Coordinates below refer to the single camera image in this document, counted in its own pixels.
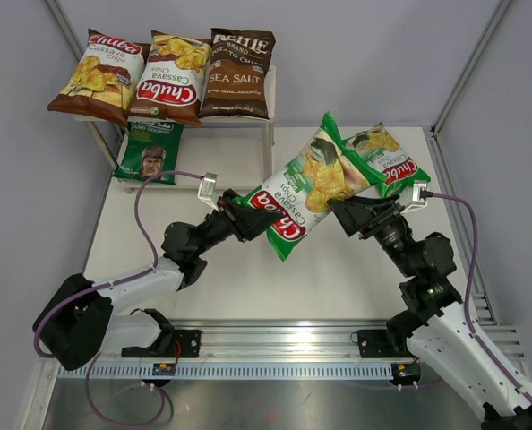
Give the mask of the brown Kettle sea salt bag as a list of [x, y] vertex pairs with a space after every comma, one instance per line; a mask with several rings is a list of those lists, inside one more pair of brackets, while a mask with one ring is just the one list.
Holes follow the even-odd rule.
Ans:
[[212, 52], [200, 118], [247, 116], [268, 119], [265, 78], [274, 34], [269, 30], [211, 30]]

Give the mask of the green Keogh's chips bag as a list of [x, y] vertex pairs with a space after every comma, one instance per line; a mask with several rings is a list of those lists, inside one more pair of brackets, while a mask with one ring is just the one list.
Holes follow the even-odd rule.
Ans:
[[162, 171], [174, 170], [184, 125], [174, 122], [130, 122], [118, 179], [145, 181]]

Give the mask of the green Chuba bag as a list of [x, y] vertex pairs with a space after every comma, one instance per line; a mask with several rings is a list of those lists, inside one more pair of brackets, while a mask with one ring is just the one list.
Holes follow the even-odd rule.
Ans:
[[345, 200], [378, 184], [386, 176], [347, 148], [329, 112], [304, 148], [277, 173], [237, 201], [282, 219], [266, 231], [281, 261], [330, 213], [328, 201]]
[[376, 188], [381, 197], [401, 194], [415, 182], [426, 184], [431, 177], [401, 147], [383, 123], [343, 140], [347, 150], [353, 151], [370, 167], [385, 176]]

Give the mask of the brown Chuba cassava chips bag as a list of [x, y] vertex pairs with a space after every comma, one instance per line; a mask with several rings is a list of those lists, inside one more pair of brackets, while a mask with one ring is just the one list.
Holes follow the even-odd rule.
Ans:
[[146, 65], [150, 45], [88, 30], [88, 42], [49, 111], [88, 116], [122, 127]]

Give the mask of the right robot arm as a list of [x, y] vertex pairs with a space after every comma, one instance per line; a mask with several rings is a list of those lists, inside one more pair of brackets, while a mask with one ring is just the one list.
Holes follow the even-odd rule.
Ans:
[[397, 355], [427, 363], [475, 412], [484, 429], [532, 429], [532, 381], [495, 345], [470, 309], [471, 295], [450, 283], [456, 270], [449, 238], [415, 240], [395, 197], [331, 199], [347, 236], [374, 238], [405, 277], [406, 310], [386, 323]]

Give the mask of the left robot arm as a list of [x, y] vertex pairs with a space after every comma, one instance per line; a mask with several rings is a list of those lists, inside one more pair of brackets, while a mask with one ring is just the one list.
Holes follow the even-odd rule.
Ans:
[[207, 266], [202, 254], [229, 237], [252, 241], [284, 216], [279, 210], [246, 207], [237, 198], [227, 190], [200, 224], [168, 225], [163, 252], [147, 266], [104, 281], [80, 273], [69, 276], [33, 323], [37, 354], [56, 359], [69, 371], [112, 350], [131, 358], [182, 357], [187, 340], [160, 311], [125, 310], [191, 286]]

